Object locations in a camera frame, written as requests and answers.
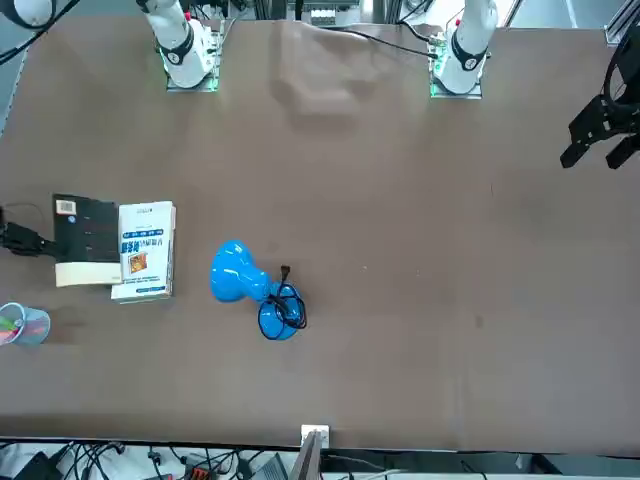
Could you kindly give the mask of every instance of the white book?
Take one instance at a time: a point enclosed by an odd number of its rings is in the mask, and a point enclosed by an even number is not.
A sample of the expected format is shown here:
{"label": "white book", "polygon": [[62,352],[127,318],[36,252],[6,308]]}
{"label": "white book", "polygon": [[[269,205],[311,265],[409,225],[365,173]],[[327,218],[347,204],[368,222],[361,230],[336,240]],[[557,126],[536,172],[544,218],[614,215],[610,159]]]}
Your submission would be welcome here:
{"label": "white book", "polygon": [[173,203],[121,205],[119,217],[122,283],[111,288],[111,299],[130,303],[169,298],[176,225]]}

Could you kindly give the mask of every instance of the barcode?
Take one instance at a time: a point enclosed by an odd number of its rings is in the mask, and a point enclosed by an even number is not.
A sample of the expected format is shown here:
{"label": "barcode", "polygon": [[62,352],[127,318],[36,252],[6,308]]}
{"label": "barcode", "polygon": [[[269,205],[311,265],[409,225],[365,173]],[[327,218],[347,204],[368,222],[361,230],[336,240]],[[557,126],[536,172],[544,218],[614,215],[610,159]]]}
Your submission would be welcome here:
{"label": "barcode", "polygon": [[76,202],[70,200],[56,200],[56,213],[60,215],[75,215]]}

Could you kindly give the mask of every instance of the black clamp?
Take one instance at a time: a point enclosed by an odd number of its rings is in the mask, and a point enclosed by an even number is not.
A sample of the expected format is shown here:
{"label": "black clamp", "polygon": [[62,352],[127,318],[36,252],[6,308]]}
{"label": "black clamp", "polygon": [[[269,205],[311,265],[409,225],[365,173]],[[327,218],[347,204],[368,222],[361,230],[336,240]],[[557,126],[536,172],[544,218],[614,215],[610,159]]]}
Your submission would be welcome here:
{"label": "black clamp", "polygon": [[[640,27],[625,34],[611,57],[602,92],[591,99],[569,124],[571,145],[560,156],[564,168],[573,167],[594,143],[617,135],[624,138],[607,155],[611,169],[620,168],[640,151]],[[611,96],[611,76],[617,68],[624,93]]]}
{"label": "black clamp", "polygon": [[0,246],[15,255],[24,257],[58,256],[58,247],[55,242],[45,240],[30,228],[5,222],[2,207],[0,207]]}
{"label": "black clamp", "polygon": [[487,53],[486,48],[482,52],[475,55],[472,55],[471,53],[465,51],[458,42],[458,30],[453,32],[453,38],[451,39],[451,51],[460,61],[462,70],[464,70],[465,72],[474,70],[480,64],[485,54]]}

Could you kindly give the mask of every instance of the black book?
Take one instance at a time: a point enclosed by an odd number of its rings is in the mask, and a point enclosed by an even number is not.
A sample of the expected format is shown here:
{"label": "black book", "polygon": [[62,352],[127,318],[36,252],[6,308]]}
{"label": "black book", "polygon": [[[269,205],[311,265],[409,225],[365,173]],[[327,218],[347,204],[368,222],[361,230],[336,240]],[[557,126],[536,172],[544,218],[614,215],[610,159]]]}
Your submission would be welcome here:
{"label": "black book", "polygon": [[122,282],[115,203],[56,193],[53,218],[57,287]]}

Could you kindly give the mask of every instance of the metal bracket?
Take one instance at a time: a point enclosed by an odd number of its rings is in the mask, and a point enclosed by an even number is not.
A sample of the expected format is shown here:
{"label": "metal bracket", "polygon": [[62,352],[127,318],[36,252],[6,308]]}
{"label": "metal bracket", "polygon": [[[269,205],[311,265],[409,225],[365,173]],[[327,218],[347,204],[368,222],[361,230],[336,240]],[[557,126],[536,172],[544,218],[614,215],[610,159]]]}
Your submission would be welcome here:
{"label": "metal bracket", "polygon": [[303,425],[300,433],[303,438],[302,447],[289,480],[318,480],[320,450],[329,446],[329,427]]}
{"label": "metal bracket", "polygon": [[604,27],[604,35],[609,45],[618,45],[634,18],[640,13],[640,0],[626,0]]}

